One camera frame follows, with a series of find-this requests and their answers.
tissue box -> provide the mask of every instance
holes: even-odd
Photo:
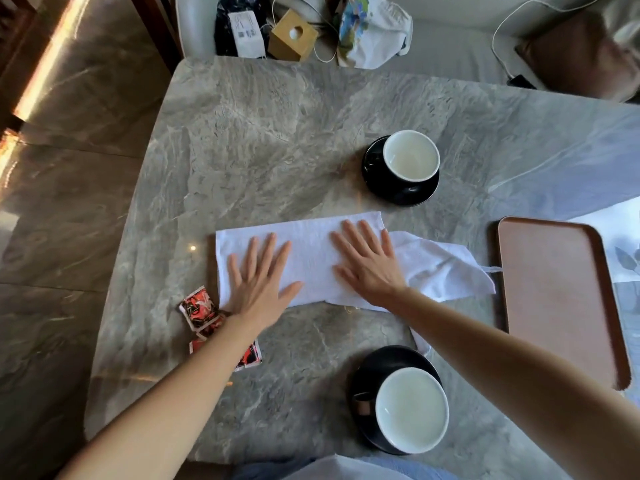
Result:
[[[303,61],[314,49],[317,38],[316,29],[289,10],[271,31],[268,52],[281,61]]]

table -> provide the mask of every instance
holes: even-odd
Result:
[[[421,75],[215,57],[173,75],[132,200],[102,317],[85,430],[94,436],[188,356],[175,306],[216,288],[216,230],[381,210],[390,230],[464,244],[496,264],[490,224],[567,219],[640,194],[633,105]],[[366,146],[413,128],[442,154],[436,194],[410,209],[373,197]],[[451,306],[501,325],[500,295]],[[219,463],[376,454],[345,400],[361,358],[412,346],[390,314],[288,309],[260,336],[265,362],[233,375],[189,457]],[[437,355],[451,406],[441,444],[416,457],[462,477],[564,473]]]

tray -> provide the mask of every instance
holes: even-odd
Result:
[[[498,224],[508,332],[603,385],[631,382],[604,246],[591,226],[504,217]]]

tiled floor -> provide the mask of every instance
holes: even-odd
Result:
[[[83,443],[102,306],[170,79],[130,0],[82,1],[0,161],[0,478],[46,477]],[[43,1],[9,74],[69,2]]]

white towel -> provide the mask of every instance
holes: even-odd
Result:
[[[268,234],[275,232],[279,244],[285,241],[292,243],[291,254],[280,282],[281,289],[295,281],[305,282],[302,291],[293,298],[290,306],[326,301],[334,305],[386,311],[368,304],[335,278],[332,266],[340,264],[342,258],[333,246],[329,233],[340,231],[340,223],[345,219],[354,223],[365,220],[377,235],[384,228],[380,212],[367,212],[217,231],[220,303],[228,302],[231,296],[228,256],[235,253],[242,259],[252,236],[258,236],[263,242]],[[466,247],[430,241],[403,231],[389,234],[407,283],[424,295],[436,301],[446,301],[495,293],[492,279],[476,263]],[[412,334],[418,350],[426,353],[430,347],[413,330]]]

